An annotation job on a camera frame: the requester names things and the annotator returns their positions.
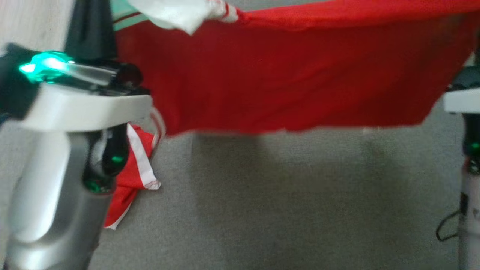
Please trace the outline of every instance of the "green indicator light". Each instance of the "green indicator light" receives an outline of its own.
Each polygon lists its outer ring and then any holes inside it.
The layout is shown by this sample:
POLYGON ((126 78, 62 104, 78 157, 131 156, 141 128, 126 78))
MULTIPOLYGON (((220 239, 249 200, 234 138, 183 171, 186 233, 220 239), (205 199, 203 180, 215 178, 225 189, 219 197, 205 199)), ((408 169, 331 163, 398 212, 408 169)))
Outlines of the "green indicator light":
POLYGON ((62 52, 46 51, 35 55, 30 63, 19 69, 32 83, 49 82, 68 72, 68 64, 72 62, 72 58, 62 52))
POLYGON ((85 186, 93 193, 100 193, 101 191, 100 186, 93 181, 86 182, 85 186))
POLYGON ((125 159, 123 157, 120 157, 120 156, 113 156, 112 157, 112 161, 114 163, 122 163, 125 159))

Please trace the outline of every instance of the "floor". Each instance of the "floor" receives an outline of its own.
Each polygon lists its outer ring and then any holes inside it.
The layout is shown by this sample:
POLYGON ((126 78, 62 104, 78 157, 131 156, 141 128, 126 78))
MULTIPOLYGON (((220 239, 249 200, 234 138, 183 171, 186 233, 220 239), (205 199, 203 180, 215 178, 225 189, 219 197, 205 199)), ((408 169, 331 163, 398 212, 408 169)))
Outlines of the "floor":
MULTIPOLYGON (((61 44, 49 39, 61 32, 51 17, 38 23, 49 30, 3 30, 37 48, 61 44)), ((162 187, 141 192, 118 229, 103 232, 91 269, 456 269, 456 240, 438 243, 434 231, 458 206, 462 133, 439 103, 413 128, 171 138, 153 158, 162 187)), ((35 137, 12 123, 0 132, 0 261, 35 137)))

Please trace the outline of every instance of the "red cloth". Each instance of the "red cloth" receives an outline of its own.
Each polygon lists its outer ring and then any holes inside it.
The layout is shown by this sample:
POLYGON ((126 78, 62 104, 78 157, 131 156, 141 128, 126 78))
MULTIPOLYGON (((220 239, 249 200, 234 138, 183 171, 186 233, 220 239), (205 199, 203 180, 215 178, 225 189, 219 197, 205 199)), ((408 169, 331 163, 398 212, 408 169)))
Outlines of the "red cloth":
POLYGON ((153 175, 148 158, 152 155, 153 135, 138 126, 128 126, 130 154, 127 164, 117 176, 117 188, 108 209, 105 228, 115 230, 127 213, 139 189, 158 189, 160 182, 153 175))
POLYGON ((475 48, 480 0, 334 0, 239 12, 189 36, 117 32, 170 135, 422 122, 475 48))

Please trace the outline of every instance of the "white stripe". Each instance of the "white stripe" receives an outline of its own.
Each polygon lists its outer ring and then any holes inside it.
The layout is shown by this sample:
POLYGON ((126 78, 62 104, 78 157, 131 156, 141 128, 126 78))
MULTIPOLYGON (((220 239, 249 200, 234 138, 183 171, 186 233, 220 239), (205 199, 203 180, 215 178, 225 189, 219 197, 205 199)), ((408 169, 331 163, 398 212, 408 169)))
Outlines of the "white stripe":
POLYGON ((224 23, 234 23, 238 21, 239 15, 237 13, 237 9, 228 3, 226 4, 228 5, 228 15, 224 18, 221 18, 220 21, 224 23))
POLYGON ((150 190, 156 190, 160 187, 160 181, 158 181, 153 174, 152 166, 148 160, 148 156, 145 153, 144 146, 140 137, 137 135, 131 125, 127 125, 127 135, 130 140, 130 147, 132 148, 133 155, 137 161, 138 173, 144 188, 150 190))
POLYGON ((119 22, 114 23, 113 30, 118 31, 146 20, 148 20, 148 18, 145 15, 138 14, 133 17, 126 18, 119 22))
POLYGON ((127 214, 128 210, 130 209, 130 206, 131 206, 131 205, 132 205, 132 203, 130 203, 130 205, 127 207, 127 209, 125 209, 125 212, 119 217, 119 219, 117 219, 117 221, 115 221, 112 225, 110 225, 110 226, 108 226, 108 227, 105 227, 105 229, 116 230, 118 224, 119 224, 120 221, 125 217, 125 215, 127 214))
POLYGON ((114 21, 128 14, 137 12, 137 10, 125 0, 110 0, 110 8, 114 21))

